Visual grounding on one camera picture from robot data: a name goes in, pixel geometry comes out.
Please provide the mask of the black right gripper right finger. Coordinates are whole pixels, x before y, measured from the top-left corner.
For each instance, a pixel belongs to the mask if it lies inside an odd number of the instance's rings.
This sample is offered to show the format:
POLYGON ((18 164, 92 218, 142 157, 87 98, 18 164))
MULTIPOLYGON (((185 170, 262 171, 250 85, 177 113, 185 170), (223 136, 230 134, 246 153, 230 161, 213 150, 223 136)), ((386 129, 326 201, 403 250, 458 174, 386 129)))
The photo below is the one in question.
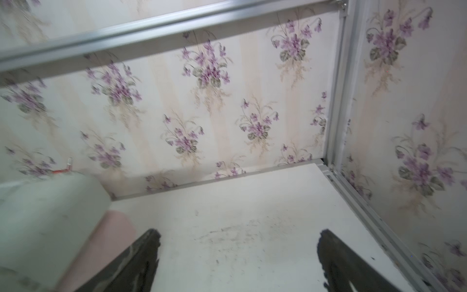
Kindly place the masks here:
POLYGON ((321 231, 317 256, 329 292, 397 292, 399 289, 329 229, 321 231))

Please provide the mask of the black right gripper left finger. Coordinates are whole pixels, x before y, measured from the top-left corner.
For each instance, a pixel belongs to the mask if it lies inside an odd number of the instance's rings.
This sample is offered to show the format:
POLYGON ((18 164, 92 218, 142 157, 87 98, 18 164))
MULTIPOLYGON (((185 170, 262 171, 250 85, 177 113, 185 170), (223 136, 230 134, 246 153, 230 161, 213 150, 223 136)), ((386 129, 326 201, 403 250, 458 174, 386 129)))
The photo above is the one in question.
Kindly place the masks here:
POLYGON ((161 235, 147 230, 93 278, 79 292, 149 292, 159 264, 161 235))

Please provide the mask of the white drawer cabinet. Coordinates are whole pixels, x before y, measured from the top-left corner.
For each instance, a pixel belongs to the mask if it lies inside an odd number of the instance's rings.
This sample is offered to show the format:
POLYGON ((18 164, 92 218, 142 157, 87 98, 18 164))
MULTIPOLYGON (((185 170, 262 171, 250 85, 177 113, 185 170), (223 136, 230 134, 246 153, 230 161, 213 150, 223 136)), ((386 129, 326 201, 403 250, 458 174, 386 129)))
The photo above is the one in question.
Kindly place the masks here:
POLYGON ((81 173, 1 185, 1 291, 53 292, 111 204, 81 173))

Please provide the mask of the aluminium frame rail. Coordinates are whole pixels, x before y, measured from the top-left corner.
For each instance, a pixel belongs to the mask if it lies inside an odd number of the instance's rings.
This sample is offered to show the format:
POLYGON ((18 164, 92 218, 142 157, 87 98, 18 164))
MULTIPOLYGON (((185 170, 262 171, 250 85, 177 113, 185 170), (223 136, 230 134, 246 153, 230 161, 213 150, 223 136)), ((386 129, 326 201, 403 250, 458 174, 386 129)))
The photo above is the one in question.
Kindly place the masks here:
POLYGON ((223 1, 3 52, 1 72, 315 4, 316 1, 223 1))

